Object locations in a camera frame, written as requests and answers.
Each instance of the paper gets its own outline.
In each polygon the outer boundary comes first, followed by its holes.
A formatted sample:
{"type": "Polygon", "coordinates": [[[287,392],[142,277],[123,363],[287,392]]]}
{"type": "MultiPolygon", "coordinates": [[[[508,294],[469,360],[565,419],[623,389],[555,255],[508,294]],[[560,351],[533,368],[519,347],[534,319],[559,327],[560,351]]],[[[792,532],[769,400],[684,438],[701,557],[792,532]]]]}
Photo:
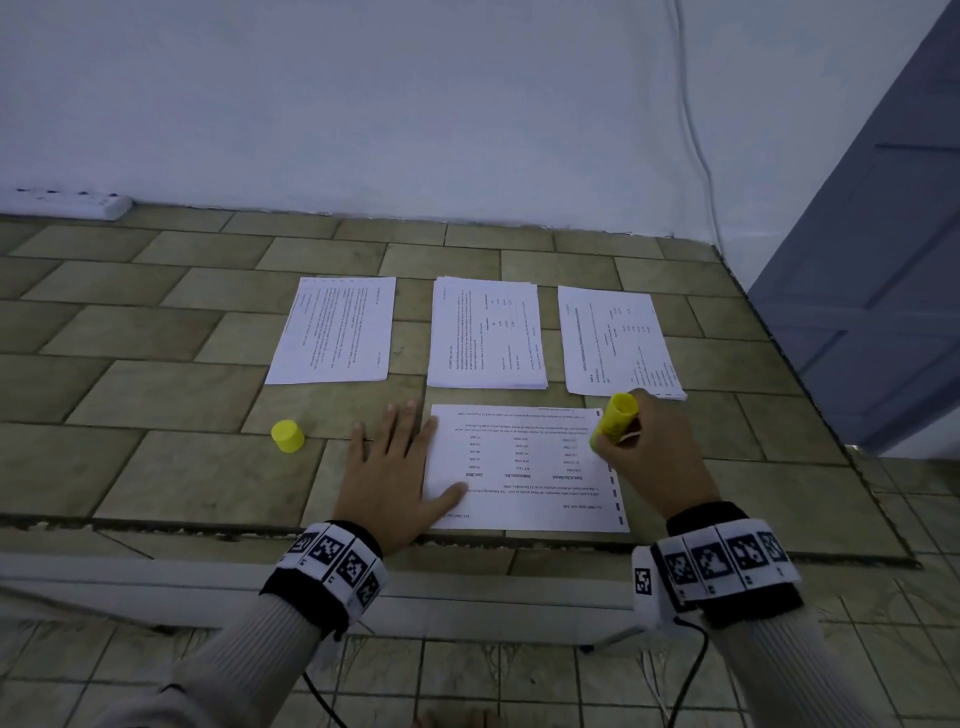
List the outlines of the paper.
{"type": "Polygon", "coordinates": [[[434,404],[425,497],[469,491],[434,528],[628,532],[616,473],[590,449],[602,411],[434,404]]]}
{"type": "Polygon", "coordinates": [[[431,387],[546,389],[533,283],[439,278],[433,284],[431,387]]]}
{"type": "Polygon", "coordinates": [[[301,278],[267,384],[387,378],[396,279],[301,278]]]}
{"type": "Polygon", "coordinates": [[[686,399],[649,295],[560,286],[558,300],[567,390],[609,397],[642,387],[686,399]]]}

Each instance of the paper document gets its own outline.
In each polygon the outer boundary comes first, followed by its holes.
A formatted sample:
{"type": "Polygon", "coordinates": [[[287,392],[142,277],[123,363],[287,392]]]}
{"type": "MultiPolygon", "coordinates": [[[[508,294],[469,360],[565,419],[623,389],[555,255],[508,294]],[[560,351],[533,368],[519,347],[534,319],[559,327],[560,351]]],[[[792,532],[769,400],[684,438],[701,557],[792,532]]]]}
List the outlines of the paper document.
{"type": "Polygon", "coordinates": [[[616,473],[590,449],[599,409],[434,404],[423,495],[469,491],[434,528],[627,532],[616,473]]]}
{"type": "Polygon", "coordinates": [[[267,384],[387,378],[396,279],[301,278],[267,384]]]}
{"type": "Polygon", "coordinates": [[[426,383],[546,389],[537,286],[438,278],[433,284],[426,383]]]}
{"type": "Polygon", "coordinates": [[[686,399],[649,295],[560,286],[558,299],[567,390],[608,397],[642,387],[686,399]]]}

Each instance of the door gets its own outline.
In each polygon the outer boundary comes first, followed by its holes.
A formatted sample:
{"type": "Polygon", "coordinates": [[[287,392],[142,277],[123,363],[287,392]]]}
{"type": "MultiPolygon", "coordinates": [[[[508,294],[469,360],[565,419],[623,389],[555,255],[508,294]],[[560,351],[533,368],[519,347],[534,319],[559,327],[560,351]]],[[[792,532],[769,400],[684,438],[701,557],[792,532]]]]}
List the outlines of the door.
{"type": "Polygon", "coordinates": [[[884,449],[960,403],[960,0],[749,296],[844,443],[884,449]]]}

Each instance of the yellow glue stick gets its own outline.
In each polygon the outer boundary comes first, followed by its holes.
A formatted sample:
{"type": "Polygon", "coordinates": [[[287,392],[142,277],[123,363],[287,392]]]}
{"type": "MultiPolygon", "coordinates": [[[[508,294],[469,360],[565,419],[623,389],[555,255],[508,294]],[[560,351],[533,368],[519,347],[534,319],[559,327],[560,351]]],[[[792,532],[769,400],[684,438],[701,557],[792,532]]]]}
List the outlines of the yellow glue stick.
{"type": "Polygon", "coordinates": [[[593,447],[593,440],[599,433],[607,435],[614,442],[617,442],[627,431],[627,427],[636,417],[639,410],[636,407],[636,400],[633,395],[625,392],[619,392],[610,398],[607,402],[607,409],[600,418],[597,428],[590,435],[590,446],[593,447]]]}
{"type": "Polygon", "coordinates": [[[296,452],[303,447],[303,430],[293,420],[280,420],[270,429],[270,436],[284,452],[296,452]]]}

